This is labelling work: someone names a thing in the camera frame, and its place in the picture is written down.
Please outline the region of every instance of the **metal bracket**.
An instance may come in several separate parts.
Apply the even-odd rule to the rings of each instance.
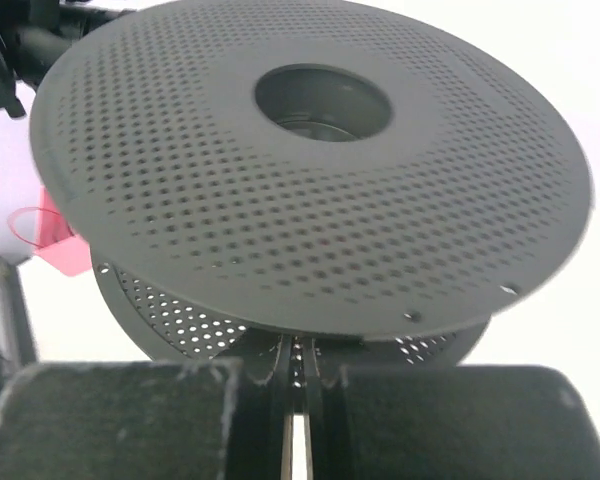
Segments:
[[[0,354],[3,376],[10,377],[37,361],[16,267],[0,257]]]

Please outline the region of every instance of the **black foam block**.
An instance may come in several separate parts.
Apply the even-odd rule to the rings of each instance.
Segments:
[[[31,367],[0,398],[0,480],[231,478],[241,372],[234,359]]]
[[[324,398],[335,475],[600,479],[585,406],[552,370],[345,367]]]

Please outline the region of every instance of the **black mount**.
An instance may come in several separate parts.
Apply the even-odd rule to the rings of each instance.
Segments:
[[[266,378],[237,358],[30,367],[0,399],[0,479],[289,479],[292,349],[281,337]],[[600,479],[595,430],[554,371],[305,372],[308,478]]]
[[[55,61],[93,30],[133,12],[89,8],[87,2],[58,0],[0,1],[0,109],[11,118],[26,112],[16,96],[16,82],[34,90]]]

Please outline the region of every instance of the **circular hole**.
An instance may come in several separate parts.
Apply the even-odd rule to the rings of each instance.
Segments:
[[[406,312],[403,316],[411,323],[420,323],[422,321],[422,315],[418,312]]]
[[[378,87],[320,65],[289,65],[269,72],[258,81],[255,99],[279,127],[323,142],[371,137],[391,119],[389,100]]]
[[[500,290],[502,290],[505,293],[508,293],[509,295],[520,295],[520,287],[512,283],[500,285]]]

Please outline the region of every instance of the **perforated disc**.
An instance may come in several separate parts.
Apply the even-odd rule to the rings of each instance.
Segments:
[[[280,335],[248,327],[198,305],[181,301],[116,268],[92,254],[94,273],[111,313],[129,337],[152,359],[181,360],[236,356],[247,369],[265,377],[278,355]],[[392,363],[409,366],[456,365],[477,343],[488,318],[459,332],[430,337],[399,337],[389,341],[360,339],[313,340],[321,378],[335,378],[343,364]],[[292,366],[302,386],[304,376],[301,338],[293,347]]]
[[[281,331],[458,330],[552,275],[589,212],[583,153],[538,92],[451,35],[340,1],[112,22],[46,76],[31,142],[96,251]]]

